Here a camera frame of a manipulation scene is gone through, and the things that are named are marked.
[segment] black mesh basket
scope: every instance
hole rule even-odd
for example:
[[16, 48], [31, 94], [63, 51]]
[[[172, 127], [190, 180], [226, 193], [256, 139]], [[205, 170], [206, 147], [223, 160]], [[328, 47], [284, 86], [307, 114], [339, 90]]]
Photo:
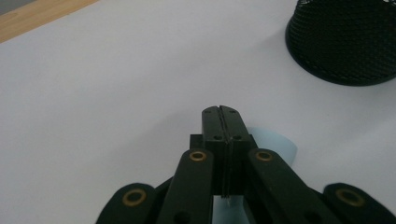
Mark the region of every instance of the black mesh basket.
[[396, 0], [299, 0], [286, 43], [294, 60], [333, 83], [396, 77]]

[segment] wooden edge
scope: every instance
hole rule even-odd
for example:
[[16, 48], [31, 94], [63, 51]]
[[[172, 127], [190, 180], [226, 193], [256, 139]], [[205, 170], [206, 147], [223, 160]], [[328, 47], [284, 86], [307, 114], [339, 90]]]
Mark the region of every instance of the wooden edge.
[[35, 0], [0, 16], [0, 43], [98, 0]]

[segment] mesh pen holder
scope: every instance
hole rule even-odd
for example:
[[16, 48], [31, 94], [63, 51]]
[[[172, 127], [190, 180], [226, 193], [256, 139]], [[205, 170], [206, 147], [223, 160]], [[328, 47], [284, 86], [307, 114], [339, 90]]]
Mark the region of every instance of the mesh pen holder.
[[368, 86], [396, 77], [396, 0], [299, 0], [291, 56], [327, 81]]

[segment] white surface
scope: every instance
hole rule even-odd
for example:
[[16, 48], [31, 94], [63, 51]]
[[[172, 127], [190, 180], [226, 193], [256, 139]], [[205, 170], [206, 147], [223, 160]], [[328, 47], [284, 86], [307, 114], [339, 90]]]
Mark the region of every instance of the white surface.
[[396, 80], [306, 73], [284, 43], [295, 4], [102, 0], [0, 44], [0, 222], [94, 223], [117, 189], [171, 176], [212, 105], [287, 136], [313, 189], [396, 213]]

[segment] gray floor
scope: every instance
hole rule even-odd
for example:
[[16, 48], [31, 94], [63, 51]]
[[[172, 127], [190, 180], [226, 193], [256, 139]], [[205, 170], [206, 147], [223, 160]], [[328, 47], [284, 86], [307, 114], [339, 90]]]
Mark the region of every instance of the gray floor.
[[34, 1], [35, 0], [0, 0], [0, 15]]

